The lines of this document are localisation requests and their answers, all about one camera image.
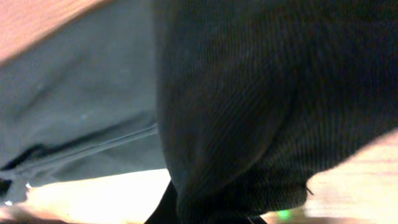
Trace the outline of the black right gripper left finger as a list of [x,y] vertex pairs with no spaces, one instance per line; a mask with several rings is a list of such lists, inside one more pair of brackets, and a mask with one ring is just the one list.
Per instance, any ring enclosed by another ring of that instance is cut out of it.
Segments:
[[178,224],[177,191],[169,182],[157,208],[144,224]]

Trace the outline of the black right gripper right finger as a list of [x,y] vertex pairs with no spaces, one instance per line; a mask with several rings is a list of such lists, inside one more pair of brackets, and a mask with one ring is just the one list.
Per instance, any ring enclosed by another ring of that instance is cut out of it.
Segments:
[[249,224],[267,224],[267,222],[260,216],[248,217]]

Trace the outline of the black t-shirt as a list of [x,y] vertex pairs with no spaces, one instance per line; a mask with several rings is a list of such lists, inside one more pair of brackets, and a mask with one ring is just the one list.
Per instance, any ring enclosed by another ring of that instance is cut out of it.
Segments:
[[1,66],[1,203],[166,168],[178,223],[248,223],[396,127],[396,1],[113,1]]

